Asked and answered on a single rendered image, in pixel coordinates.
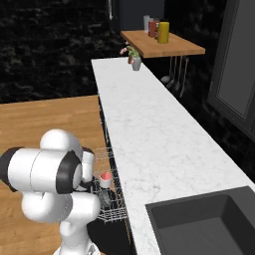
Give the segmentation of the wooden wall shelf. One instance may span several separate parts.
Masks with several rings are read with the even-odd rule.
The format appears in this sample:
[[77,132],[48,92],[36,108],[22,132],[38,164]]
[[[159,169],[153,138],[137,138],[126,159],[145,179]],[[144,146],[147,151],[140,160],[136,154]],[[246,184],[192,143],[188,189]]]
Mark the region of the wooden wall shelf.
[[121,35],[145,59],[205,54],[204,48],[172,33],[169,34],[166,44],[159,44],[155,39],[150,38],[144,30],[121,31]]

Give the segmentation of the dark tall cabinet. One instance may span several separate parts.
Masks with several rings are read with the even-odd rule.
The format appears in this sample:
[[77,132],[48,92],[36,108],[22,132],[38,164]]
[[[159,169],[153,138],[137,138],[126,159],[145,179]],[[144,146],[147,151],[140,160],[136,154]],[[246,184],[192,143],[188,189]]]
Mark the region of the dark tall cabinet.
[[143,30],[143,17],[162,18],[165,0],[108,0],[109,21],[118,31]]

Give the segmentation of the red cup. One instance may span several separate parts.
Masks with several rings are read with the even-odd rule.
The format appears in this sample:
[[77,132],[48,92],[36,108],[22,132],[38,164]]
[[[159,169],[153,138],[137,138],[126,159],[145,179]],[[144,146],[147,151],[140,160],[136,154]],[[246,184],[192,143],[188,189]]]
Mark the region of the red cup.
[[112,174],[108,171],[103,172],[100,175],[101,188],[110,188],[112,185]]

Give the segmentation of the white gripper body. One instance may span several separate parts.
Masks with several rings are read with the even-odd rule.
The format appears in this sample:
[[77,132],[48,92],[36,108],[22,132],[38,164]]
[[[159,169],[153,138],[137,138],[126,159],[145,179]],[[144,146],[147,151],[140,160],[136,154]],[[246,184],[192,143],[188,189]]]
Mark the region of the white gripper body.
[[95,154],[91,149],[86,147],[83,148],[82,166],[83,182],[91,181],[94,175]]

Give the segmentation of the dark grey bowl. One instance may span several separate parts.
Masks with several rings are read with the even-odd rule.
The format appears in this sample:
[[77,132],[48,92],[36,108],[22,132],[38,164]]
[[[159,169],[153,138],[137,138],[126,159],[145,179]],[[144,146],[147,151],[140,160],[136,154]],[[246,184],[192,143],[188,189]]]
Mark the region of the dark grey bowl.
[[103,208],[109,208],[116,202],[116,195],[111,189],[99,191],[99,199]]

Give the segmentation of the dark framed window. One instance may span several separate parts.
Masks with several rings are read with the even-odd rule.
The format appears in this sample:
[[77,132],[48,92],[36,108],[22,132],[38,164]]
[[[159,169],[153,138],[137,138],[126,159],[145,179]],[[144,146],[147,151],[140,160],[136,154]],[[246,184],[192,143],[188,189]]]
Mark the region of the dark framed window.
[[255,0],[227,0],[207,100],[255,142]]

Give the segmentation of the dark grey sink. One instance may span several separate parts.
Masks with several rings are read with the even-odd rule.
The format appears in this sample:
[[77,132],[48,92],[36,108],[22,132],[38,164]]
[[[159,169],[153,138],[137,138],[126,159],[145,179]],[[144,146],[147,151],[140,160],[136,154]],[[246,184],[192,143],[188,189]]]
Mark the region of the dark grey sink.
[[255,255],[255,191],[225,189],[146,207],[160,255]]

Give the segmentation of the hanging metal ladle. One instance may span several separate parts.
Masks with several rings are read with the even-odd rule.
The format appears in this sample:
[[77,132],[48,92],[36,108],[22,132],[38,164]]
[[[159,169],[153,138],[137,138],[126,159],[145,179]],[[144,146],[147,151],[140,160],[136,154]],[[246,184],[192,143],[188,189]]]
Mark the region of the hanging metal ladle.
[[164,83],[167,84],[170,81],[170,76],[171,76],[171,67],[172,67],[172,58],[170,57],[170,63],[169,63],[169,72],[166,76],[163,76],[160,80]]

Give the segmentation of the black dishwasher door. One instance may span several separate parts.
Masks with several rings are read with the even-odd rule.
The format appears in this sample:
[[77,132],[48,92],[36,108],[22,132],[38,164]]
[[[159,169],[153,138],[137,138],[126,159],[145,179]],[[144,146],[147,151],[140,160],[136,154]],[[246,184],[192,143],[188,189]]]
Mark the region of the black dishwasher door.
[[105,255],[136,255],[123,220],[105,223],[102,219],[96,219],[88,224],[88,232]]

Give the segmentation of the potted plant with pink flowers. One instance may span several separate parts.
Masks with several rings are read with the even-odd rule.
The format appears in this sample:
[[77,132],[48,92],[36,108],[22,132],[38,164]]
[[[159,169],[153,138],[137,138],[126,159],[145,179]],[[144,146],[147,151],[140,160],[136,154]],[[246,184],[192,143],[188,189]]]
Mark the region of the potted plant with pink flowers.
[[128,53],[127,62],[132,66],[134,71],[140,69],[141,58],[139,52],[131,46],[129,43],[126,43],[126,46],[120,50],[120,54]]

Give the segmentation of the hanging metal spatula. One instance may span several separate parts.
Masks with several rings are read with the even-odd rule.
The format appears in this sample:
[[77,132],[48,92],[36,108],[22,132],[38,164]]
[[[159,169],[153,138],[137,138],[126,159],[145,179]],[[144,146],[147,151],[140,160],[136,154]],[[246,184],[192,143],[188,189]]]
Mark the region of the hanging metal spatula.
[[179,67],[178,67],[178,77],[175,84],[175,90],[178,91],[180,87],[180,74],[181,74],[181,66],[182,66],[182,56],[179,57]]

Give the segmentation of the red canister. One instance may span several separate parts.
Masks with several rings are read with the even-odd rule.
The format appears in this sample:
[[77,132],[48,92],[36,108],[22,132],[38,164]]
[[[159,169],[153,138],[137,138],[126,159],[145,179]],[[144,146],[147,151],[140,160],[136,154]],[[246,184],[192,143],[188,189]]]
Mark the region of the red canister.
[[158,25],[158,20],[150,20],[148,22],[148,36],[153,38],[155,36],[156,26]]

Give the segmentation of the yellow canister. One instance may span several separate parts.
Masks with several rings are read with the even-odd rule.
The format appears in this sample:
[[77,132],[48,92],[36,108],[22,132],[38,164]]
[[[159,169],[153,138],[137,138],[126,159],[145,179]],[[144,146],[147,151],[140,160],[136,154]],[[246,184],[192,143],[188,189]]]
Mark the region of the yellow canister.
[[168,42],[168,34],[169,34],[169,23],[159,22],[158,31],[157,31],[157,42],[159,44],[166,44]]

